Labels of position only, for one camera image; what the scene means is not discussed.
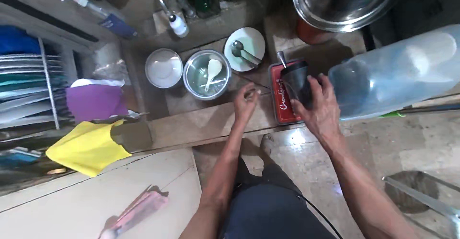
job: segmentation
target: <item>purple cloth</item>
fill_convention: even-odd
[[[121,87],[89,84],[67,88],[66,92],[67,107],[78,122],[128,114]]]

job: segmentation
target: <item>spoon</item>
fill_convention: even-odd
[[[257,67],[256,64],[254,64],[253,62],[251,62],[250,60],[247,60],[245,59],[242,55],[241,55],[241,50],[239,50],[238,48],[234,47],[234,46],[231,46],[231,53],[232,55],[235,57],[235,58],[241,58],[247,66],[249,66],[251,69],[254,69]]]
[[[283,51],[278,51],[276,53],[276,55],[281,60],[281,63],[283,64],[284,68],[287,68],[288,66],[286,65],[286,59],[284,58],[284,52]]]
[[[252,63],[254,63],[254,64],[256,64],[256,65],[259,65],[260,63],[262,63],[262,60],[256,58],[256,57],[253,56],[251,53],[249,53],[249,52],[247,52],[246,50],[244,50],[244,45],[243,45],[243,43],[241,43],[241,41],[234,41],[232,47],[234,47],[234,48],[236,48],[237,50],[239,50],[239,51],[240,51],[240,54],[241,54],[241,51],[246,52],[246,54],[247,54],[248,57],[249,57],[249,60],[250,60]]]
[[[209,85],[222,70],[222,63],[219,60],[211,59],[207,64],[207,83],[204,87],[204,91],[209,91]]]

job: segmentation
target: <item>black coffee grinder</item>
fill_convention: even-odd
[[[312,95],[307,76],[311,75],[306,61],[299,61],[290,66],[286,65],[284,53],[276,53],[284,69],[281,70],[281,80],[286,87],[290,99],[299,100],[306,108],[312,107]]]

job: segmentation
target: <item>sink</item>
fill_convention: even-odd
[[[227,92],[212,101],[195,99],[187,92],[182,81],[182,83],[169,89],[156,88],[149,83],[144,70],[147,57],[153,51],[159,48],[172,49],[181,56],[184,64],[193,53],[201,49],[210,48],[222,52],[226,38],[233,31],[248,26],[262,29],[263,18],[272,7],[280,4],[279,1],[238,0],[229,3],[221,2],[222,11],[219,15],[208,19],[187,19],[190,32],[182,39],[175,36],[170,29],[163,28],[163,31],[158,31],[162,29],[158,27],[162,23],[155,16],[136,26],[139,30],[139,38],[121,41],[121,49],[134,86],[139,110],[149,113],[147,120],[230,102],[233,100],[234,93],[241,86],[250,82],[247,78],[233,75]],[[262,89],[263,93],[270,91],[267,87],[260,86],[259,88]]]

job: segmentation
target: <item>large stainless steel pot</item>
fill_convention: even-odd
[[[393,0],[293,0],[308,24],[332,32],[351,32],[382,16]]]

